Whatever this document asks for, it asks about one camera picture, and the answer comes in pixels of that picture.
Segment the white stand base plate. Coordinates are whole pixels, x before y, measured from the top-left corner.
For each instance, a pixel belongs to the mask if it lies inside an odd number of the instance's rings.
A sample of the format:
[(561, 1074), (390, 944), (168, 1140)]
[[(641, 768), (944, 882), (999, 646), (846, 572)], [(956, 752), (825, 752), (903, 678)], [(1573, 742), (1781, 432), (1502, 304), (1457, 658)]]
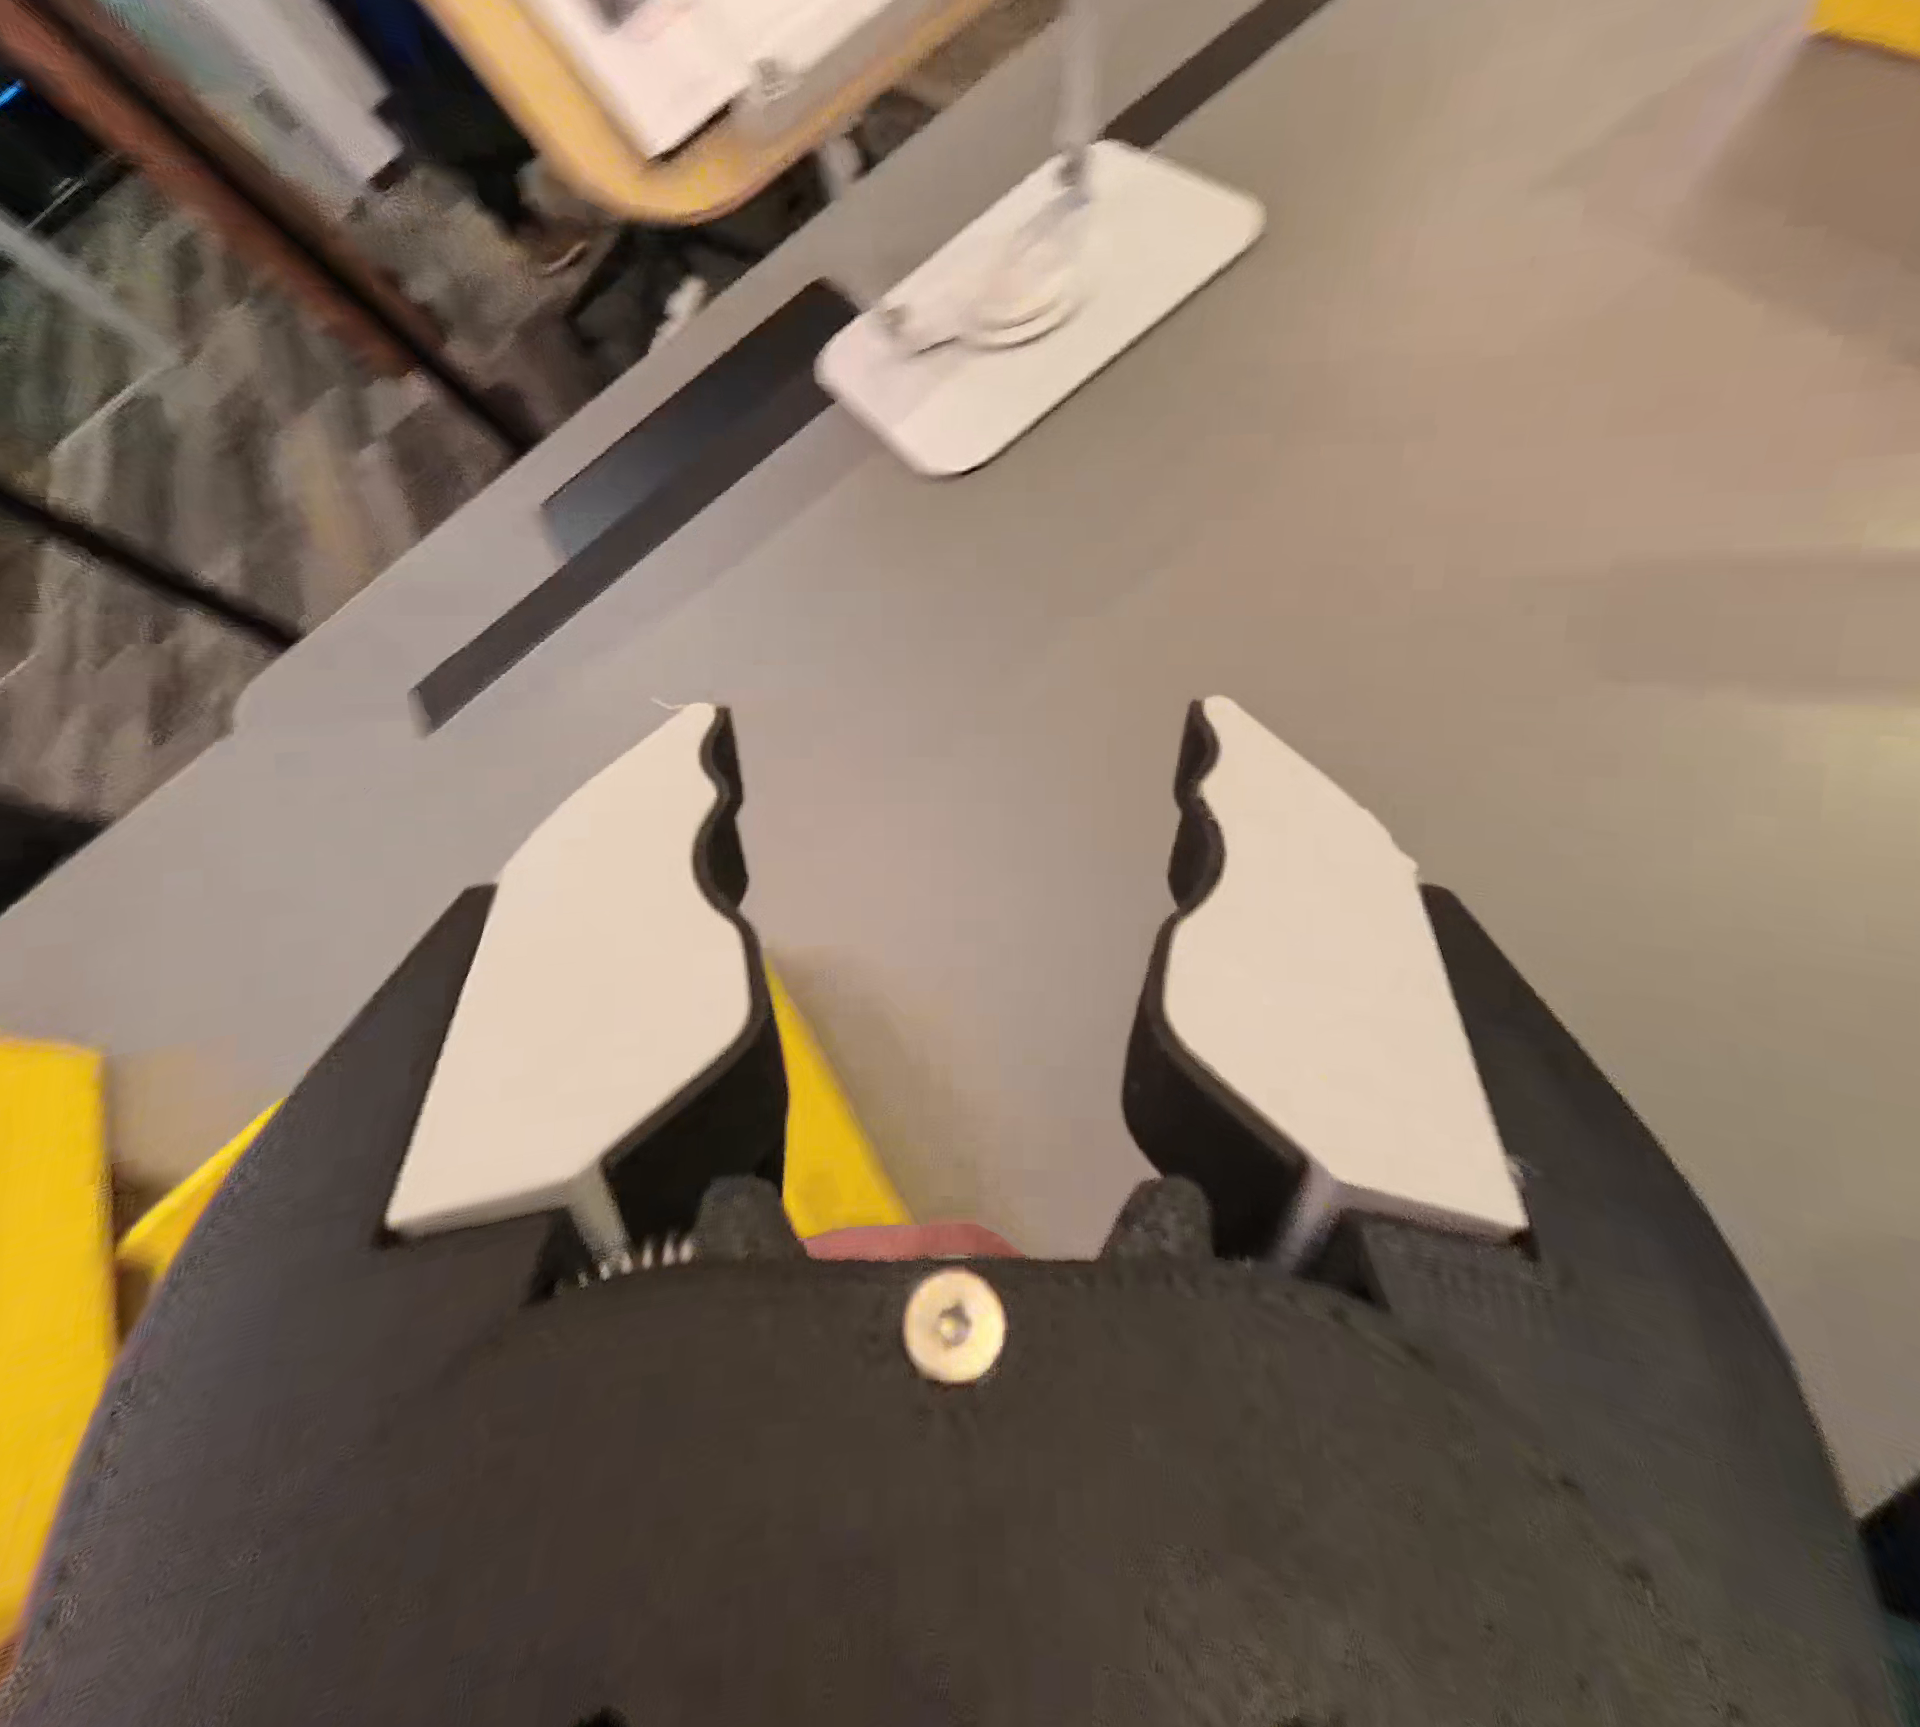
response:
[(977, 472), (1227, 272), (1249, 196), (1096, 136), (1099, 0), (1062, 0), (1053, 150), (815, 358), (828, 402), (912, 474)]

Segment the glass partition with brown frame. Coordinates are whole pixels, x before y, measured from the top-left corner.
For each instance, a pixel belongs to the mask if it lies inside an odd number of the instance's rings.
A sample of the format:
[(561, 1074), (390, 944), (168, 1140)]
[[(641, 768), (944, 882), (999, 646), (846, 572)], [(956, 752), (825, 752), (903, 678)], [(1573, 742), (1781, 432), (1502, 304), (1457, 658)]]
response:
[(4, 58), (351, 364), (538, 444), (497, 374), (531, 262), (321, 0), (4, 0)]

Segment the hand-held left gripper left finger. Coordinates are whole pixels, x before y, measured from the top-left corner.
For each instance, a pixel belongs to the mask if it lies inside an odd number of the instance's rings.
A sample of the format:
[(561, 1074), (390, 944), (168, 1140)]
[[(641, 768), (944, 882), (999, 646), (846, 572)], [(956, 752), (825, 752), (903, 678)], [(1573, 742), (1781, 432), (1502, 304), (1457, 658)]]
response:
[(787, 1072), (745, 916), (731, 714), (694, 702), (506, 860), (383, 1212), (399, 1242), (549, 1224), (555, 1276), (697, 1260), (721, 1182), (780, 1194)]

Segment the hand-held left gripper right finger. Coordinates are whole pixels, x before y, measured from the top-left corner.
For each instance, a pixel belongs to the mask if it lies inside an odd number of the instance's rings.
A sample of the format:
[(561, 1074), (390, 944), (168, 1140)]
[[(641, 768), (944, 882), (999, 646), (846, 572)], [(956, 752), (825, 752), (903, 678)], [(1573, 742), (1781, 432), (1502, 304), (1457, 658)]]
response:
[(1188, 704), (1167, 914), (1122, 1062), (1205, 1252), (1308, 1270), (1343, 1224), (1509, 1250), (1529, 1220), (1417, 864), (1225, 696)]

